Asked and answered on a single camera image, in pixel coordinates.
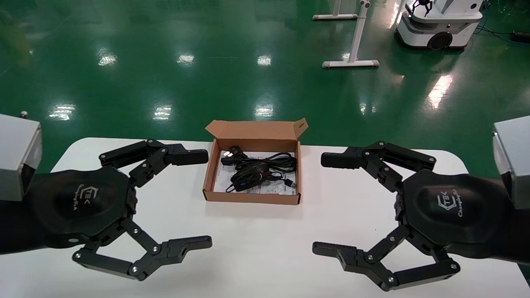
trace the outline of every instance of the black robotic gripper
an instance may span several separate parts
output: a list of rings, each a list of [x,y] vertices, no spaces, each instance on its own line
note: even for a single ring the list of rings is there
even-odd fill
[[[135,187],[142,187],[168,165],[208,162],[206,150],[186,150],[149,139],[99,156],[102,168],[36,174],[20,202],[0,201],[0,254],[40,248],[85,246],[72,255],[83,267],[145,280],[159,267],[181,263],[190,250],[210,248],[210,236],[157,243],[136,223]],[[142,162],[125,175],[119,168]],[[127,232],[147,252],[128,262],[97,254]]]
[[[387,163],[415,174],[402,181]],[[530,264],[530,211],[514,209],[502,180],[436,174],[435,163],[432,156],[386,142],[323,153],[322,166],[363,168],[396,192],[398,227],[368,251],[314,242],[313,253],[338,258],[344,271],[364,274],[384,291],[452,277],[460,265],[448,253]],[[403,240],[435,263],[398,272],[385,268],[381,260]]]

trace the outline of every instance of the instruction paper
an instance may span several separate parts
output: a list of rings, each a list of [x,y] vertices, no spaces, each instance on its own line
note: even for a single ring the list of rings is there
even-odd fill
[[[230,178],[235,174],[235,166],[223,165],[221,158],[224,157],[226,151],[221,151],[219,157],[219,164],[217,165],[217,175],[215,177],[215,192],[225,192],[226,189],[232,185]],[[245,154],[251,159],[266,159],[279,152],[245,152]],[[284,177],[282,179],[290,179],[296,181],[296,172],[294,173],[282,173]],[[240,194],[280,194],[280,195],[295,195],[296,188],[285,185],[282,180],[278,181],[264,181],[260,185],[256,185],[253,188],[240,191]]]

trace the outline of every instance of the box lid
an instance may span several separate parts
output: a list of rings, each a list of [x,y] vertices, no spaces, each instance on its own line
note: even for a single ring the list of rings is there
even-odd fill
[[[305,118],[298,121],[221,121],[214,120],[206,130],[223,139],[292,139],[308,128]]]

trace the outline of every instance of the white metal stand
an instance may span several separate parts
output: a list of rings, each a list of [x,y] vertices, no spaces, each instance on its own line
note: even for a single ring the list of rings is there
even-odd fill
[[[370,7],[369,0],[361,0],[361,13],[357,20],[357,26],[355,27],[354,42],[351,46],[351,53],[348,61],[324,61],[322,63],[323,68],[328,67],[356,67],[356,66],[379,66],[377,60],[357,60],[357,52],[359,50],[359,44],[361,42],[361,36],[363,35],[364,23],[366,21],[366,11]]]
[[[316,14],[316,15],[313,15],[313,21],[319,21],[319,20],[356,20],[357,19],[357,14],[339,14],[340,1],[341,0],[335,0],[335,4],[333,6],[333,14]]]

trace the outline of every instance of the cardboard box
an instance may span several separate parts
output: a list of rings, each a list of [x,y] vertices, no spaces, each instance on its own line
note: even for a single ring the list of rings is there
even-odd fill
[[[207,201],[298,205],[301,198],[302,165],[298,138],[308,128],[301,119],[290,121],[212,121],[206,130],[214,137],[202,192]],[[221,151],[239,146],[246,152],[294,152],[297,158],[296,195],[214,192]]]

